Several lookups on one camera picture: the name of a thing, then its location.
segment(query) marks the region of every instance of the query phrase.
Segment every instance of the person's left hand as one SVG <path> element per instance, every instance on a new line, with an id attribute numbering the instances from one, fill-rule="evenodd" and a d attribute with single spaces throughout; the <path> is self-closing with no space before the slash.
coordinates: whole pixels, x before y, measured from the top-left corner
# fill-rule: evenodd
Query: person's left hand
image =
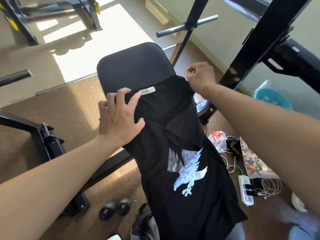
<path id="1" fill-rule="evenodd" d="M 100 126 L 99 136 L 107 137 L 120 147 L 129 143 L 145 126 L 140 118 L 134 122 L 134 110 L 137 106 L 141 92 L 133 95 L 128 104 L 125 103 L 125 94 L 131 89 L 122 88 L 117 93 L 108 93 L 106 101 L 99 102 Z"/>

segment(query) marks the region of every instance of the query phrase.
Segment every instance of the shirt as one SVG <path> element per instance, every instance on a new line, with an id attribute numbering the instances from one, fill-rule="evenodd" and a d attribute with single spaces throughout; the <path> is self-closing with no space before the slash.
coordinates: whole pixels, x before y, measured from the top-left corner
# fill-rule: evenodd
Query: shirt
<path id="1" fill-rule="evenodd" d="M 247 219 L 222 158 L 204 134 L 194 91 L 180 76 L 142 92 L 145 127 L 123 148 L 136 160 L 161 239 L 224 239 Z M 126 103 L 138 91 L 126 94 Z"/>

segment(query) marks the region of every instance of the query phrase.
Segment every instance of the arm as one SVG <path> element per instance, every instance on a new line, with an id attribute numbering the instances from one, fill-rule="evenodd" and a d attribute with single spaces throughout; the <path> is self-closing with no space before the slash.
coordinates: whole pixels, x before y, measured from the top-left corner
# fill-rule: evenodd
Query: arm
<path id="1" fill-rule="evenodd" d="M 38 239 L 99 166 L 144 127 L 134 123 L 141 93 L 128 104 L 123 88 L 99 102 L 99 135 L 85 145 L 0 185 L 2 239 Z"/>
<path id="2" fill-rule="evenodd" d="M 216 84 L 207 63 L 186 71 L 190 86 L 209 100 L 248 146 L 320 216 L 320 121 Z"/>

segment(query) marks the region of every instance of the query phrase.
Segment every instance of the person's left arm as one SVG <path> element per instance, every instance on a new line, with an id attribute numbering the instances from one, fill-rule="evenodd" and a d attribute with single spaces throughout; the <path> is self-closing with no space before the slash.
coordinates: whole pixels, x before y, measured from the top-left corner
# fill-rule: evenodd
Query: person's left arm
<path id="1" fill-rule="evenodd" d="M 144 127 L 134 123 L 141 93 L 128 104 L 128 88 L 99 102 L 99 135 L 92 141 L 0 185 L 2 239 L 38 239 L 101 164 Z"/>

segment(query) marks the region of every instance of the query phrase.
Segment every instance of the white clothing tag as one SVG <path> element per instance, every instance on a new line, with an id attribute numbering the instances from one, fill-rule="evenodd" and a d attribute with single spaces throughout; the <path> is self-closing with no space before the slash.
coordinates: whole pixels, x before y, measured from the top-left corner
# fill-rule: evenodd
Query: white clothing tag
<path id="1" fill-rule="evenodd" d="M 155 87 L 151 87 L 151 88 L 142 89 L 139 92 L 141 92 L 141 95 L 146 95 L 155 91 L 156 91 Z"/>

